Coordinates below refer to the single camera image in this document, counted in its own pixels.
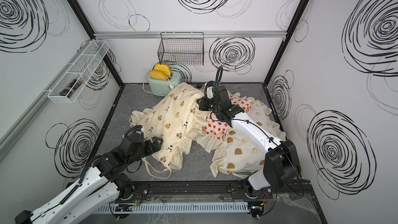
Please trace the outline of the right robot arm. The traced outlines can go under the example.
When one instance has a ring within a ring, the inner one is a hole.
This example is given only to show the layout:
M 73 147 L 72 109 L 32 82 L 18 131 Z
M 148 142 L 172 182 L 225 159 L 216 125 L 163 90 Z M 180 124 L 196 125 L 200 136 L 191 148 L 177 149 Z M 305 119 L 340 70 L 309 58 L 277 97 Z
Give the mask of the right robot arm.
M 214 82 L 206 84 L 204 93 L 198 103 L 209 113 L 197 142 L 215 152 L 210 165 L 214 177 L 225 173 L 243 178 L 250 194 L 266 187 L 279 189 L 300 174 L 295 146 L 270 120 L 268 106 Z

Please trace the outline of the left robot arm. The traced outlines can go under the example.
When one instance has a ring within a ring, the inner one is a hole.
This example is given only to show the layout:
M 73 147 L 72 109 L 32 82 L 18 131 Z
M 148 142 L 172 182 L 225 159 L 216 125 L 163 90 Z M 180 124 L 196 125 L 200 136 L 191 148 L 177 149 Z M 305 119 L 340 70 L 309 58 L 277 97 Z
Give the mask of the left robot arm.
M 163 139 L 158 137 L 145 140 L 140 127 L 129 129 L 120 145 L 90 159 L 73 184 L 34 211 L 22 211 L 15 223 L 75 224 L 104 204 L 140 195 L 124 171 L 159 152 L 162 144 Z

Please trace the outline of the cream bear print pillow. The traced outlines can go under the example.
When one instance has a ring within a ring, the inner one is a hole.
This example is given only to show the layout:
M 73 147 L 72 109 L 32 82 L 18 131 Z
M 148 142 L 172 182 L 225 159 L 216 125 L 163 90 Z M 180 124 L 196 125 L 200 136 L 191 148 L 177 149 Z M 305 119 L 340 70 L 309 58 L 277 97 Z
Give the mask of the cream bear print pillow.
M 229 99 L 270 135 L 286 140 L 280 125 L 270 119 L 272 110 L 266 104 L 253 97 L 241 97 L 238 93 L 229 95 Z M 244 178 L 246 174 L 263 169 L 264 155 L 259 149 L 241 132 L 228 127 L 226 123 L 216 123 L 215 116 L 212 118 L 213 120 L 207 119 L 213 127 L 207 128 L 206 134 L 220 143 L 210 165 L 213 176 L 224 173 Z

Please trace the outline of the mint green toaster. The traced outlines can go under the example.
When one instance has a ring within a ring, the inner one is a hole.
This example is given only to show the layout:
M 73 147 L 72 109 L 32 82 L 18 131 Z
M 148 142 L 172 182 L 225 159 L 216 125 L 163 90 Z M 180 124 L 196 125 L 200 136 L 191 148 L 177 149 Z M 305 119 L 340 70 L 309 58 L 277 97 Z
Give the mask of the mint green toaster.
M 148 75 L 148 84 L 151 89 L 151 93 L 156 96 L 166 96 L 177 85 L 182 83 L 182 76 L 179 72 L 172 72 L 171 77 L 168 78 L 169 78 L 168 81 L 153 80 Z

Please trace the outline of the rear yellow toast slice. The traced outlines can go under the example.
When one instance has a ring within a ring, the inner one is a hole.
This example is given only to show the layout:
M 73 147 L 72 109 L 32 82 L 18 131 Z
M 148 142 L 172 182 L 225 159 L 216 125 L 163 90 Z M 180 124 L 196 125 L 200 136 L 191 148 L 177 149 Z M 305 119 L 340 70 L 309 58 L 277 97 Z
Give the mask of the rear yellow toast slice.
M 171 69 L 167 64 L 158 63 L 154 66 L 154 70 L 162 72 L 166 77 L 171 77 L 172 75 Z

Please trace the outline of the yellow toast slice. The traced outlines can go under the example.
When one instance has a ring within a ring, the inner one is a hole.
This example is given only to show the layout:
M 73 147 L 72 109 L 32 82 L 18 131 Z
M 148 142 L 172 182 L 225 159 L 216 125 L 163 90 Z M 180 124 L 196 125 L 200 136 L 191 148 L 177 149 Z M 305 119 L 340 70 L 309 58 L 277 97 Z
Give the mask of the yellow toast slice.
M 171 69 L 167 64 L 158 63 L 154 66 L 154 70 L 162 72 L 166 77 L 171 77 L 172 75 Z
M 169 78 L 163 72 L 160 71 L 149 71 L 148 74 L 150 78 L 153 80 L 162 80 L 162 81 L 169 80 Z

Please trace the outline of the front yellow toast slice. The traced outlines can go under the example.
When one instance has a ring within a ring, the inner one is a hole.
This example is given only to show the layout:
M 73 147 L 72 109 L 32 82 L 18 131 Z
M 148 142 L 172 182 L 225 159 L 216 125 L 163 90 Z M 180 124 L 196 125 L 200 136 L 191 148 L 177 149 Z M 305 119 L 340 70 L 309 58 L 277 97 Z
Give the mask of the front yellow toast slice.
M 160 71 L 149 71 L 148 74 L 150 78 L 153 80 L 162 80 L 162 81 L 169 80 L 169 78 L 163 72 Z

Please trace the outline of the dark item in shelf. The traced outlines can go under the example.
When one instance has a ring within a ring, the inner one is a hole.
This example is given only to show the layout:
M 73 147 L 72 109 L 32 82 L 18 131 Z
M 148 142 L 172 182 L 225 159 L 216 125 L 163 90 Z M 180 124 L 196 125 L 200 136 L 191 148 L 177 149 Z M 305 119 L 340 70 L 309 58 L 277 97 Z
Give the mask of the dark item in shelf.
M 75 91 L 81 86 L 83 80 L 81 78 L 73 79 L 60 93 L 60 96 L 70 98 Z

